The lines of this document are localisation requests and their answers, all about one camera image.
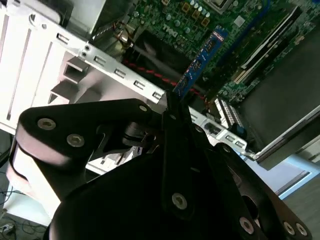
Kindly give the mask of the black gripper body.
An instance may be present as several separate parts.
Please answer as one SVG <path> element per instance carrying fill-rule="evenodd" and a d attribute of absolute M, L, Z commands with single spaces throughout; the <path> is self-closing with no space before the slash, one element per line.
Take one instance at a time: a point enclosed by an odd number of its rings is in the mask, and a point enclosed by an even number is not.
<path fill-rule="evenodd" d="M 158 147 L 82 184 L 57 208 L 50 240 L 244 240 L 250 167 L 234 152 Z"/>

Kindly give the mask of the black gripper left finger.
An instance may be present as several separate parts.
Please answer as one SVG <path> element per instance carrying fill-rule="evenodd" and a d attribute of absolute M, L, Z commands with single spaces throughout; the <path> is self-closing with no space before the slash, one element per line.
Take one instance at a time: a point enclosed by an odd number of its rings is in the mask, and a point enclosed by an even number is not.
<path fill-rule="evenodd" d="M 18 119 L 11 181 L 52 219 L 141 204 L 188 220 L 191 127 L 189 108 L 170 92 L 158 111 L 134 98 L 29 108 Z"/>

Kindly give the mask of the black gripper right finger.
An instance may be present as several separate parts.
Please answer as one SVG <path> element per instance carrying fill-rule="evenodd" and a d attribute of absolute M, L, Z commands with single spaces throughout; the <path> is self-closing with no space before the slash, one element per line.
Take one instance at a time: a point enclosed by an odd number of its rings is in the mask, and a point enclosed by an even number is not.
<path fill-rule="evenodd" d="M 311 240 L 298 216 L 227 144 L 212 146 L 191 124 L 192 167 L 199 171 L 196 202 L 205 207 L 213 238 L 221 240 Z"/>

